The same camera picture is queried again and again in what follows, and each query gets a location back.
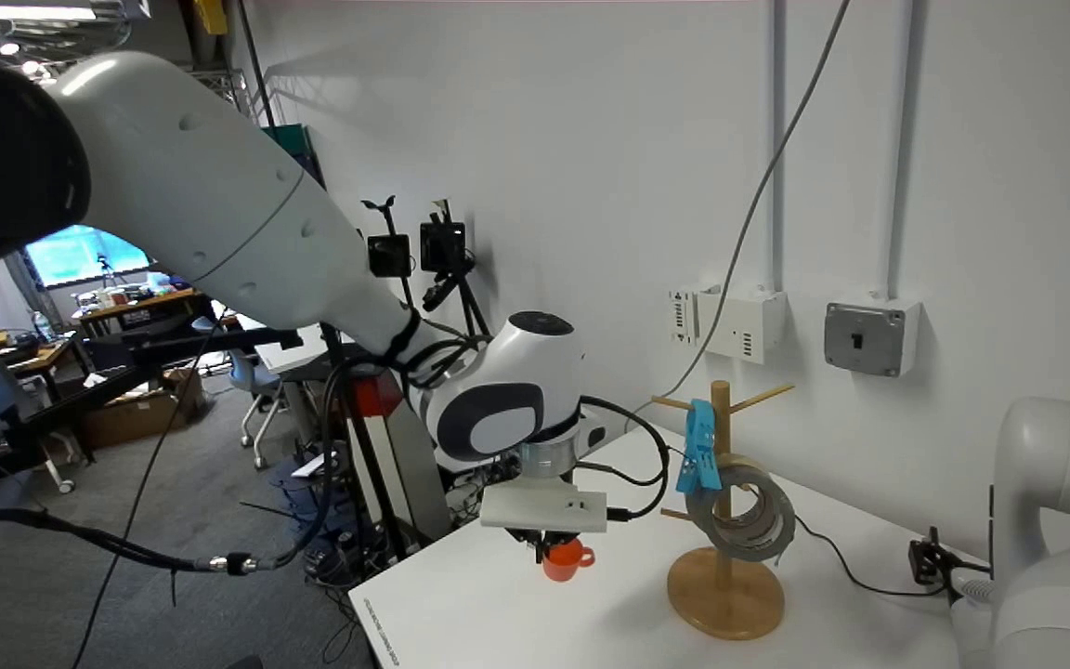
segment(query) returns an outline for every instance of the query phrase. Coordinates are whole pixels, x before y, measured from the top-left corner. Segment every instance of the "round wooden base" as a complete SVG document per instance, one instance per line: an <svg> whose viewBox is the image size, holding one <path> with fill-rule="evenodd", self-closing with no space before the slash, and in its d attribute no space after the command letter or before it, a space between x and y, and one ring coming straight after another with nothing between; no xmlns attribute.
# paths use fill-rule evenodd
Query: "round wooden base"
<svg viewBox="0 0 1070 669"><path fill-rule="evenodd" d="M673 609L718 638L756 638L783 619L778 581L752 561L728 561L713 546L679 555L669 574Z"/></svg>

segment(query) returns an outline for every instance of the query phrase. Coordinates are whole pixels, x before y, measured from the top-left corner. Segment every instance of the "wall outlet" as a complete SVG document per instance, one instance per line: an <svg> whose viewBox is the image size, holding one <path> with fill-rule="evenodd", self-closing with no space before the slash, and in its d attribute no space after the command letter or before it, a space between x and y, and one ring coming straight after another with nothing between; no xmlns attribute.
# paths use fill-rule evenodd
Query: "wall outlet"
<svg viewBox="0 0 1070 669"><path fill-rule="evenodd" d="M709 323L718 318L721 285L709 289L673 289L673 337L684 347L702 347ZM765 289L728 295L721 323L709 337L713 358L765 365L765 353L778 341L788 318L788 296Z"/></svg>
<svg viewBox="0 0 1070 669"><path fill-rule="evenodd" d="M829 302L824 362L863 375L907 375L912 367L917 302Z"/></svg>

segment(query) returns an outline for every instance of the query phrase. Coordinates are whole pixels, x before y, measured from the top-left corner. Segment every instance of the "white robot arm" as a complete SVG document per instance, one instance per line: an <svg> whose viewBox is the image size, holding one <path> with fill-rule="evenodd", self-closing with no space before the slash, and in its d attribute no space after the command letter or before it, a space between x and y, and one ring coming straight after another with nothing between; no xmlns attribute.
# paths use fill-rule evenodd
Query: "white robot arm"
<svg viewBox="0 0 1070 669"><path fill-rule="evenodd" d="M1070 665L1070 550L1047 555L1042 509L1070 513L1070 403L1019 403L1004 421L996 585L956 601L967 669Z"/></svg>
<svg viewBox="0 0 1070 669"><path fill-rule="evenodd" d="M61 224L137 243L174 274L268 326L331 323L366 353L429 375L439 334L366 274L334 201L258 129L177 67L112 52L38 88L0 71L0 253ZM558 482L572 467L578 337L515 312L425 391L425 431L458 462L528 453L537 505L506 526L584 531L605 503Z"/></svg>

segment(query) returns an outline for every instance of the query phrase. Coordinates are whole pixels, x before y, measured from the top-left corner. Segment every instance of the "orange object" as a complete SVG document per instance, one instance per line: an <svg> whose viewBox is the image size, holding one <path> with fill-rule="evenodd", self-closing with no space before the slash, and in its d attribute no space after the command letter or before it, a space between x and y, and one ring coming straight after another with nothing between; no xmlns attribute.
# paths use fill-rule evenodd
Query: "orange object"
<svg viewBox="0 0 1070 669"><path fill-rule="evenodd" d="M591 565L593 565L593 550L584 546L578 540L558 544L558 546L551 546L544 559L542 559L542 574L544 574L551 581L558 581L558 585L572 581L575 567L591 567Z"/></svg>

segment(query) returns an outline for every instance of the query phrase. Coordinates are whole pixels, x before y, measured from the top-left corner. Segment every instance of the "floor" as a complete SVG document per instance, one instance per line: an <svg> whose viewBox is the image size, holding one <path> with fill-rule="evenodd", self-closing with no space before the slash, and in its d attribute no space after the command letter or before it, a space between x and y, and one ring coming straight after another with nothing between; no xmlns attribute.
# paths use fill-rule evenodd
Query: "floor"
<svg viewBox="0 0 1070 669"><path fill-rule="evenodd" d="M139 513L137 544L168 555L278 555L294 521L242 503L287 509L278 476L288 467L288 422L268 441L271 467L252 473L236 451L236 415L248 405L214 375L205 384L208 415L162 441ZM122 531L149 441L101 451L73 467L73 495L54 495L44 473L0 481L0 505L39 505L61 521ZM108 555L66 536L0 525L0 669L66 669ZM366 669L357 626L305 581L294 561L263 575L170 575L122 561L97 616L85 669Z"/></svg>

